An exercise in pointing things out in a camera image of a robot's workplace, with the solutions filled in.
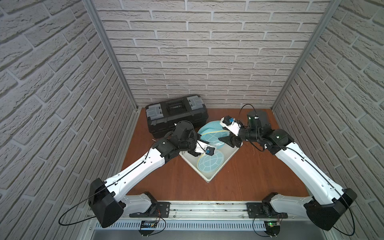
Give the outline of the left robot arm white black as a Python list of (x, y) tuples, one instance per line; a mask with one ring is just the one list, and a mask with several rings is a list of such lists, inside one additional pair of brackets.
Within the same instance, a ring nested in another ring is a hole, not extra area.
[(88, 205), (102, 228), (114, 224), (123, 213), (145, 213), (155, 200), (149, 194), (127, 198), (126, 194), (147, 175), (176, 158), (180, 152), (192, 156), (212, 155), (215, 148), (201, 140), (192, 123), (180, 121), (163, 138), (152, 144), (150, 149), (137, 161), (120, 173), (91, 183)]

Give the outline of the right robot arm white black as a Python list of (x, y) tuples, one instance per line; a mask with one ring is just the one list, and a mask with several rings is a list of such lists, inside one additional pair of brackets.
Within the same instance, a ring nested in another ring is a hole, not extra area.
[(311, 193), (309, 197), (284, 196), (270, 193), (262, 200), (265, 210), (271, 215), (287, 213), (308, 217), (317, 227), (329, 231), (340, 217), (350, 209), (357, 194), (351, 188), (343, 188), (329, 178), (286, 131), (273, 130), (267, 115), (261, 111), (251, 111), (248, 123), (230, 116), (220, 120), (224, 130), (230, 135), (220, 141), (230, 147), (240, 147), (243, 142), (258, 143), (261, 151), (269, 151), (285, 163), (305, 184)]

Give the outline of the white perforated plastic basket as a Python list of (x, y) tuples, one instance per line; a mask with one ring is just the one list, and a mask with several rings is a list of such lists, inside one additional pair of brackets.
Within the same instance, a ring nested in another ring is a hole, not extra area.
[(180, 156), (209, 183), (239, 150), (239, 148), (232, 148), (219, 140), (220, 137), (228, 137), (230, 133), (227, 130), (212, 128), (199, 131), (201, 139), (215, 148), (214, 154), (212, 156), (201, 154), (194, 157), (188, 152), (181, 152)]

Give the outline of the black plastic toolbox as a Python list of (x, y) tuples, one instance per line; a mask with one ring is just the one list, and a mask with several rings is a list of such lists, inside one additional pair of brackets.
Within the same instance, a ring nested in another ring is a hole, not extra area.
[(180, 121), (189, 121), (194, 127), (207, 123), (208, 110), (199, 95), (190, 95), (173, 100), (147, 105), (146, 117), (149, 132), (154, 138), (162, 138)]

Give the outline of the left controller circuit board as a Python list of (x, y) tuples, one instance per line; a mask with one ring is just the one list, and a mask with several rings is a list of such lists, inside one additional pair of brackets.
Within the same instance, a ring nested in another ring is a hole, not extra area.
[(139, 233), (142, 237), (148, 237), (154, 233), (158, 227), (158, 221), (141, 221)]

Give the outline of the controller circuit board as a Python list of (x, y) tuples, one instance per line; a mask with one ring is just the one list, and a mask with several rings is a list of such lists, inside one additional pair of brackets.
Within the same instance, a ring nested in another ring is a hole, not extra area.
[(141, 221), (139, 233), (142, 237), (148, 237), (154, 233), (158, 227), (158, 221)]
[(264, 222), (265, 224), (265, 233), (268, 237), (277, 237), (281, 231), (281, 225), (278, 222)]

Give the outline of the right controller circuit board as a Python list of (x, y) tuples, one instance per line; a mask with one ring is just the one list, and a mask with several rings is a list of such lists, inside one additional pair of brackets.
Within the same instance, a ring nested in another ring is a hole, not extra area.
[(264, 222), (265, 224), (265, 233), (268, 237), (277, 237), (281, 231), (281, 225), (278, 222)]

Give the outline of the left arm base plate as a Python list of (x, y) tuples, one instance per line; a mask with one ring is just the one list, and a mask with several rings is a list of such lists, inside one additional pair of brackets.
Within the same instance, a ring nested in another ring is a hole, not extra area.
[(149, 209), (144, 213), (129, 214), (130, 218), (168, 218), (170, 212), (170, 202), (152, 203)]

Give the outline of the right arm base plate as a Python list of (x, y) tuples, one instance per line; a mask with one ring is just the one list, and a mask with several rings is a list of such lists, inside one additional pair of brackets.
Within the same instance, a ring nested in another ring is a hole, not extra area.
[(248, 216), (250, 219), (287, 219), (287, 213), (277, 213), (269, 205), (262, 202), (250, 202), (246, 203)]

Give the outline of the right aluminium corner post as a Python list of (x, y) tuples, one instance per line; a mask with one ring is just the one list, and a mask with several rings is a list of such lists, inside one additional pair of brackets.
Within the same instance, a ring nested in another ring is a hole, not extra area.
[(317, 24), (313, 34), (309, 38), (309, 41), (307, 42), (305, 48), (303, 49), (301, 55), (299, 56), (297, 62), (295, 63), (290, 75), (288, 76), (286, 82), (284, 83), (281, 91), (279, 92), (276, 100), (274, 101), (271, 110), (274, 112), (275, 109), (278, 107), (278, 104), (282, 100), (283, 96), (285, 95), (286, 91), (288, 90), (289, 86), (291, 85), (292, 81), (294, 80), (295, 76), (299, 73), (300, 69), (302, 68), (303, 64), (305, 63), (306, 59), (309, 57), (310, 53), (312, 52), (313, 48), (316, 46), (316, 43), (320, 39), (320, 36), (323, 34), (325, 28), (331, 21), (332, 16), (335, 14), (337, 8), (339, 7), (341, 0), (332, 0), (328, 4), (323, 16), (321, 17), (319, 23)]

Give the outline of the aluminium corner post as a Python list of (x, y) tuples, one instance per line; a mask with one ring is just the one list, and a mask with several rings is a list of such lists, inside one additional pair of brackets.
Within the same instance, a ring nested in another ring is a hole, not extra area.
[(96, 9), (95, 4), (91, 0), (84, 0), (83, 1), (85, 8), (87, 9), (87, 12), (90, 16), (90, 19), (92, 20), (95, 29), (100, 37), (100, 40), (105, 47), (106, 53), (112, 63), (112, 66), (114, 67), (116, 74), (123, 86), (124, 91), (126, 92), (128, 99), (134, 109), (134, 111), (138, 111), (138, 105), (135, 101), (135, 98), (129, 88), (129, 85), (127, 83), (127, 80), (125, 78), (125, 75), (123, 73), (123, 70), (120, 66), (120, 63), (118, 61), (118, 58), (116, 56), (116, 53), (114, 52), (113, 46), (110, 42), (110, 39), (108, 38), (107, 32), (104, 28), (103, 22), (98, 14), (98, 11)]
[(278, 107), (278, 104), (282, 100), (283, 96), (285, 95), (286, 91), (288, 90), (289, 86), (291, 85), (292, 81), (294, 80), (295, 76), (299, 73), (300, 69), (302, 68), (303, 64), (305, 63), (306, 59), (309, 57), (310, 53), (312, 52), (313, 48), (316, 46), (316, 43), (320, 39), (320, 36), (323, 34), (325, 28), (331, 21), (332, 16), (335, 14), (337, 8), (339, 7), (341, 0), (332, 0), (328, 4), (323, 16), (321, 17), (319, 23), (317, 24), (313, 34), (309, 38), (309, 41), (307, 42), (305, 48), (303, 49), (301, 55), (299, 56), (297, 62), (295, 63), (290, 75), (288, 76), (286, 82), (284, 83), (281, 91), (279, 92), (276, 100), (274, 101), (271, 110), (274, 112), (275, 109)]

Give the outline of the left aluminium corner post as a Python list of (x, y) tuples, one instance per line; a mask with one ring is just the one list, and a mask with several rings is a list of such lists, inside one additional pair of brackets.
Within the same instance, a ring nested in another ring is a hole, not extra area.
[(92, 20), (95, 29), (100, 37), (100, 40), (105, 47), (106, 53), (112, 63), (112, 66), (114, 67), (116, 74), (123, 86), (124, 91), (126, 92), (128, 99), (134, 109), (134, 111), (138, 111), (138, 105), (135, 101), (135, 98), (129, 88), (129, 85), (127, 83), (127, 80), (125, 78), (125, 75), (123, 73), (123, 70), (120, 66), (120, 63), (118, 61), (118, 58), (116, 56), (116, 53), (114, 52), (113, 46), (110, 42), (110, 39), (108, 38), (107, 32), (104, 28), (103, 22), (98, 14), (98, 11), (96, 9), (95, 4), (91, 0), (84, 0), (83, 1), (85, 8), (87, 9), (87, 12), (90, 16), (90, 19)]

